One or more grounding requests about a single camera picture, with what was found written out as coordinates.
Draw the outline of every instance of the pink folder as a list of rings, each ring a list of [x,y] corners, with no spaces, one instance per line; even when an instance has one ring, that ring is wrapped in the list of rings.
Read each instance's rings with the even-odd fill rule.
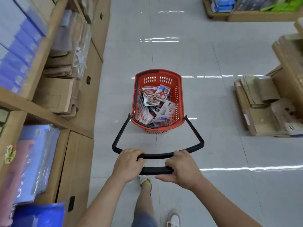
[[[9,170],[6,175],[4,186],[0,192],[0,226],[10,226],[13,220],[10,214],[13,210],[13,202],[17,195],[20,184],[20,178],[26,164],[26,157],[34,140],[18,141],[16,147],[16,156],[9,164]]]

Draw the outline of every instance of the shopping basket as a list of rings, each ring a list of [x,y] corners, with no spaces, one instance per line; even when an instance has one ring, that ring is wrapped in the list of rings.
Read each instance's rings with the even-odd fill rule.
[[[176,104],[176,111],[174,120],[176,121],[172,126],[168,127],[155,127],[151,125],[145,125],[139,122],[138,119],[138,97],[139,94],[142,94],[142,87],[152,86],[157,87],[160,84],[168,86],[171,88],[171,101]],[[189,153],[195,152],[204,146],[204,140],[199,135],[198,131],[194,128],[191,122],[188,120],[187,115],[184,116],[184,106],[183,106],[183,94],[182,94],[182,78],[179,74],[164,70],[164,69],[151,69],[147,71],[140,72],[135,76],[134,83],[134,96],[131,114],[128,115],[127,120],[124,122],[121,130],[119,131],[113,145],[112,149],[117,154],[122,152],[122,149],[117,148],[117,144],[121,138],[121,135],[127,126],[129,121],[132,121],[137,126],[143,128],[145,131],[153,134],[160,134],[167,132],[168,130],[174,129],[186,121],[191,127],[192,131],[199,140],[199,144],[192,147],[186,148]],[[164,153],[164,154],[142,154],[139,158],[144,159],[168,159],[174,155],[173,152]],[[171,174],[173,169],[167,166],[164,167],[144,167],[141,171],[141,175],[158,175],[158,174]]]

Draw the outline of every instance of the tile floor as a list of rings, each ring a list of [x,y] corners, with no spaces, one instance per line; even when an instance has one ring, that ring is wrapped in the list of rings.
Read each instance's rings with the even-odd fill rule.
[[[275,68],[278,60],[271,44],[280,35],[294,32],[289,22],[209,21],[202,0],[112,0],[89,204],[110,176],[117,158],[111,146],[131,112],[132,77],[143,70],[163,68],[184,76],[184,110],[188,117],[196,118],[192,123],[205,140],[205,147],[192,154],[202,173],[264,227],[302,226],[302,168],[268,167],[303,165],[303,139],[251,137],[233,91],[238,75],[265,75]],[[118,147],[163,153],[197,142],[186,124],[153,135],[129,123]],[[147,165],[163,166],[164,160],[149,160]],[[165,226],[172,208],[180,212],[183,226],[216,226],[189,191],[156,179],[152,183],[159,227]],[[125,187],[112,226],[131,225],[139,191],[137,181]]]

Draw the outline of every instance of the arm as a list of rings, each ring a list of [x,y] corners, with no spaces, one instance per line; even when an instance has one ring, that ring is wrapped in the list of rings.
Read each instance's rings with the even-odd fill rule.
[[[186,150],[175,151],[166,161],[174,169],[171,175],[157,175],[164,182],[173,182],[192,191],[209,211],[218,227],[261,227],[253,218],[218,191],[200,172]]]
[[[114,166],[112,175],[108,178],[96,199],[77,227],[110,227],[119,197],[125,185],[135,179],[141,172],[144,160],[137,161],[144,151],[139,149],[123,150]]]

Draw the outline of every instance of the hand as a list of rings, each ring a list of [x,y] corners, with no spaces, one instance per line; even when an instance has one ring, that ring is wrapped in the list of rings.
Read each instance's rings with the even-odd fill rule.
[[[116,160],[112,176],[125,184],[135,179],[144,165],[144,159],[138,159],[138,156],[143,153],[143,150],[135,148],[123,150]]]
[[[166,160],[166,166],[174,169],[169,175],[156,175],[155,178],[164,182],[176,183],[179,186],[193,190],[201,178],[201,174],[196,162],[186,150],[175,151],[174,156]]]

